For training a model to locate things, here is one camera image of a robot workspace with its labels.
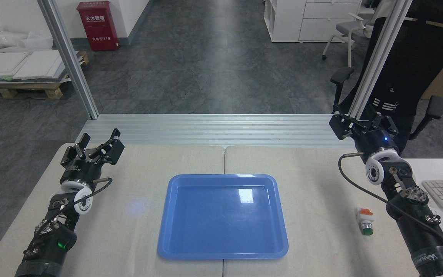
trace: blue tray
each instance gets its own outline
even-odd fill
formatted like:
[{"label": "blue tray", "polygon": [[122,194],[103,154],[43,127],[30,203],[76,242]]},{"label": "blue tray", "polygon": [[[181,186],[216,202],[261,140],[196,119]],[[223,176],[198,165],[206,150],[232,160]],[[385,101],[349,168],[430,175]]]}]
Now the blue tray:
[{"label": "blue tray", "polygon": [[177,175],[167,190],[158,252],[166,259],[277,259],[288,252],[269,175]]}]

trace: fire extinguisher box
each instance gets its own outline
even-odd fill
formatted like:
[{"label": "fire extinguisher box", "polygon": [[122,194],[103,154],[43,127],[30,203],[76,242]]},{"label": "fire extinguisher box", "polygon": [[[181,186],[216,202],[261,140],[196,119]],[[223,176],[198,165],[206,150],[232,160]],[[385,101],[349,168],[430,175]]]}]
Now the fire extinguisher box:
[{"label": "fire extinguisher box", "polygon": [[109,1],[81,2],[76,10],[93,51],[117,50],[119,43]]}]

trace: tiled floor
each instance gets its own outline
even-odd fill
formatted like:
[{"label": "tiled floor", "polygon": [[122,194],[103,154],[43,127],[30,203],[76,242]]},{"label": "tiled floor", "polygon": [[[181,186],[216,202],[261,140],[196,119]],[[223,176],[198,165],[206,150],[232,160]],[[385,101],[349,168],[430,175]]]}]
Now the tiled floor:
[{"label": "tiled floor", "polygon": [[[99,111],[329,113],[329,79],[346,66],[346,46],[332,44],[322,61],[323,43],[271,43],[263,13],[261,0],[155,0],[132,45],[89,53],[84,71]],[[365,49],[355,48],[357,70]],[[70,84],[63,93],[59,101],[0,99],[0,239],[58,147],[87,120]],[[443,119],[409,142],[404,156],[443,158]]]}]

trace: black chair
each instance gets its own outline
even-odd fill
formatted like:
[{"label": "black chair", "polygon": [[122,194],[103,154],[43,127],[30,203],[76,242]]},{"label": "black chair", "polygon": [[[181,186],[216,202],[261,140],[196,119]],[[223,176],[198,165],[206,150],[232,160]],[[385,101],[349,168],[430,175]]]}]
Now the black chair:
[{"label": "black chair", "polygon": [[[385,18],[376,21],[358,82],[339,104],[343,112],[350,109],[384,22]],[[376,111],[392,117],[399,131],[394,142],[400,153],[408,140],[415,139],[429,121],[440,119],[443,114],[443,98],[433,96],[425,117],[411,133],[418,101],[442,68],[443,28],[427,24],[424,18],[405,20],[368,101]],[[339,102],[343,84],[352,72],[352,68],[342,68],[331,77],[331,82],[336,84],[335,104]]]}]

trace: wooden pallet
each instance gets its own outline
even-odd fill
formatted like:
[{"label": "wooden pallet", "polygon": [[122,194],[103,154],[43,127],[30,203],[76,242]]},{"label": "wooden pallet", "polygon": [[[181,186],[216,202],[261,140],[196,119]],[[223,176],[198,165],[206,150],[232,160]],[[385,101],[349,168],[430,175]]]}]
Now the wooden pallet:
[{"label": "wooden pallet", "polygon": [[42,96],[39,96],[36,93],[32,94],[25,93],[25,95],[22,96],[25,97],[30,96],[32,98],[40,98],[48,100],[58,100],[59,98],[61,98],[61,96],[63,96],[63,93],[61,92],[59,86],[61,86],[61,83],[20,83],[20,84],[5,83],[5,84],[0,84],[0,93],[5,99],[13,99],[17,95],[18,90],[32,90],[32,91],[43,90],[45,91],[47,98],[44,97],[42,94],[41,94]]}]

